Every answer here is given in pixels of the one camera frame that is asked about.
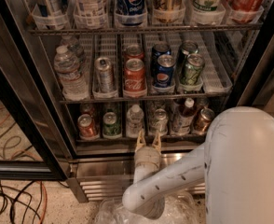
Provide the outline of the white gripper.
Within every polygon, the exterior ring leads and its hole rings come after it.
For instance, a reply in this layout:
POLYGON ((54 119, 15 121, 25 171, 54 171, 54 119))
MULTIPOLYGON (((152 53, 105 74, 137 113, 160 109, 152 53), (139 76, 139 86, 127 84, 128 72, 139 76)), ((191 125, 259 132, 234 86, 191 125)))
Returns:
POLYGON ((154 175, 160 169, 161 139, 160 132, 156 132, 152 147, 145 146, 144 130, 140 130, 134 155, 134 178, 137 183, 154 175))

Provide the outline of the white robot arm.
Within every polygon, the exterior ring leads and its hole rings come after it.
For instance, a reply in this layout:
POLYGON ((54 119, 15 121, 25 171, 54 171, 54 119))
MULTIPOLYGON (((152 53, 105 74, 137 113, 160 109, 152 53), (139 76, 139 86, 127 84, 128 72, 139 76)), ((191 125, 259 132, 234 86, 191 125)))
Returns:
POLYGON ((274 224, 274 118, 246 106, 222 112, 202 145, 132 184, 122 203, 132 213, 157 219, 166 195, 200 182, 206 224, 274 224))

